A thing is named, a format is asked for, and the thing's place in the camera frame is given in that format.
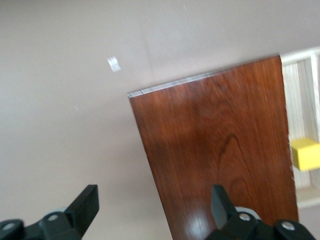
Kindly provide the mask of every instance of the black clamp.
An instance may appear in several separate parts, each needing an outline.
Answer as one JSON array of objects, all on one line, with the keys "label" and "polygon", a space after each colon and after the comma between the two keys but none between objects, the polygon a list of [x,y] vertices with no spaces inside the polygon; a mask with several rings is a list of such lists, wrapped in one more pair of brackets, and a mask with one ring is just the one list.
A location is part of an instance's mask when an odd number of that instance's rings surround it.
[{"label": "black clamp", "polygon": [[278,220],[269,226],[248,212],[238,212],[221,185],[213,185],[212,214],[218,227],[206,240],[315,240],[300,223]]},{"label": "black clamp", "polygon": [[20,219],[0,222],[0,240],[81,240],[98,211],[98,186],[88,185],[64,212],[27,227]]}]

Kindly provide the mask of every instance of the yellow block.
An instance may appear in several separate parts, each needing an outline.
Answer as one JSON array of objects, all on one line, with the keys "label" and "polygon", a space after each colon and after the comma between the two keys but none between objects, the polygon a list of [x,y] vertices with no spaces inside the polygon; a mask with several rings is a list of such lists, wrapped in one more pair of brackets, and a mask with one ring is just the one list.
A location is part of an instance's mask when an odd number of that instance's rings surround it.
[{"label": "yellow block", "polygon": [[293,165],[300,171],[320,168],[320,143],[309,138],[291,142]]}]

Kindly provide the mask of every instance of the glossy wood surface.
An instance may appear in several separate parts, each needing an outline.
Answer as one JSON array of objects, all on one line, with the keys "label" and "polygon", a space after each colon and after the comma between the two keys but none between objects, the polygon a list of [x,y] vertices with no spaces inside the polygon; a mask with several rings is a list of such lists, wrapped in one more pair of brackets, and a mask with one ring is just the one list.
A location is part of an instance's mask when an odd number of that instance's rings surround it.
[{"label": "glossy wood surface", "polygon": [[278,56],[129,97],[173,240],[215,229],[213,184],[267,224],[298,220]]}]

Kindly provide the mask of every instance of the wood grain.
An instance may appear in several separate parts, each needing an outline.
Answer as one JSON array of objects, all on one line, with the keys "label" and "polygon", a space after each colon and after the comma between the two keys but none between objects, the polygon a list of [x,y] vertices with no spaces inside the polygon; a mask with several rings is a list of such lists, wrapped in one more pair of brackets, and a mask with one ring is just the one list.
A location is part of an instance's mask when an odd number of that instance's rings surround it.
[{"label": "wood grain", "polygon": [[129,97],[173,240],[215,229],[213,184],[267,224],[298,220],[278,56]]}]

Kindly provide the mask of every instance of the wall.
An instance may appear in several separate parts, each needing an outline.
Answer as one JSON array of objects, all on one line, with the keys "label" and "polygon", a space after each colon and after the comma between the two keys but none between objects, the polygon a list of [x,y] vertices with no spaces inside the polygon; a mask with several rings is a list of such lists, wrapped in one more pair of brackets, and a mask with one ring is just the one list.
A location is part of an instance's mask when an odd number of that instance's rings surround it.
[{"label": "wall", "polygon": [[84,239],[170,239],[127,93],[318,46],[319,12],[317,0],[1,1],[1,219],[31,224],[98,184]]}]

